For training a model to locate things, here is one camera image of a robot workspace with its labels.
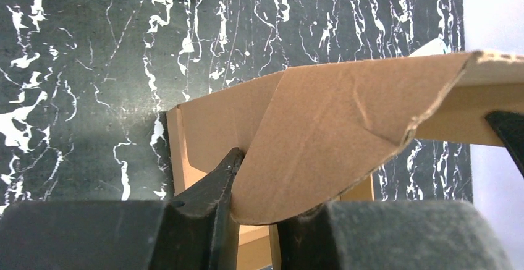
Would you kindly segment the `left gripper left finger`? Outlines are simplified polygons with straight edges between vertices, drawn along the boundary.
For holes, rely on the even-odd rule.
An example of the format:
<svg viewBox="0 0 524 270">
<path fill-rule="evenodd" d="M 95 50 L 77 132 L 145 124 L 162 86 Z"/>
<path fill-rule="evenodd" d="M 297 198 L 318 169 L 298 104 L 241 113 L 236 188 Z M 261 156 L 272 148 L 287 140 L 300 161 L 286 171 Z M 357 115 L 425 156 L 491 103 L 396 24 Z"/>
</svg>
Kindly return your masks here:
<svg viewBox="0 0 524 270">
<path fill-rule="evenodd" d="M 21 201 L 1 218 L 2 269 L 235 269 L 231 188 L 244 154 L 171 200 Z"/>
</svg>

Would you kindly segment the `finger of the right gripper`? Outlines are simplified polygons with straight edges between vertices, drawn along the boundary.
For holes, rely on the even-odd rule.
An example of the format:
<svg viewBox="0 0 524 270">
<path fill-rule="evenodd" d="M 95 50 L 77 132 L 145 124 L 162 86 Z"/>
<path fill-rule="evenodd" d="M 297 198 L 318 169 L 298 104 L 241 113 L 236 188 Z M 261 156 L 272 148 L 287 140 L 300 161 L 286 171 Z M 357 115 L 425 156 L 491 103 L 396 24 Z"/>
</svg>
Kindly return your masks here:
<svg viewBox="0 0 524 270">
<path fill-rule="evenodd" d="M 523 175 L 523 114 L 513 111 L 492 111 L 484 118 Z"/>
</svg>

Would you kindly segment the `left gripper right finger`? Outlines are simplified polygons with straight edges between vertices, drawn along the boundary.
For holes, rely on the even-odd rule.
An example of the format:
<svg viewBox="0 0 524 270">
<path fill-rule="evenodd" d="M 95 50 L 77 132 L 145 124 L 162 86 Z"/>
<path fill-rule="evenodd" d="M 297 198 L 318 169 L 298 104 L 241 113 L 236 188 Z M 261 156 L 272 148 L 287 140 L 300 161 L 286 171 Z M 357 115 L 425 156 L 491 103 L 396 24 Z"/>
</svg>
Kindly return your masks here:
<svg viewBox="0 0 524 270">
<path fill-rule="evenodd" d="M 277 225 L 278 269 L 511 269 L 465 201 L 330 201 Z"/>
</svg>

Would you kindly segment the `brown cardboard box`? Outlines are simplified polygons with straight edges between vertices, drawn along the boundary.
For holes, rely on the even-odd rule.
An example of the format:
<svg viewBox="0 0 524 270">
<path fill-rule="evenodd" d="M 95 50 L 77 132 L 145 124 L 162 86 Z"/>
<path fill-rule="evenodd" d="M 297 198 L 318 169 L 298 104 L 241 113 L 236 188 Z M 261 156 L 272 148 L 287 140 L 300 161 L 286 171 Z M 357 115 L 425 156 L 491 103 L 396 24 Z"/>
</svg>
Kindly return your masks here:
<svg viewBox="0 0 524 270">
<path fill-rule="evenodd" d="M 523 111 L 523 57 L 487 51 L 291 67 L 167 113 L 175 186 L 238 147 L 244 225 L 296 216 L 346 192 L 414 138 L 501 145 L 484 115 Z"/>
</svg>

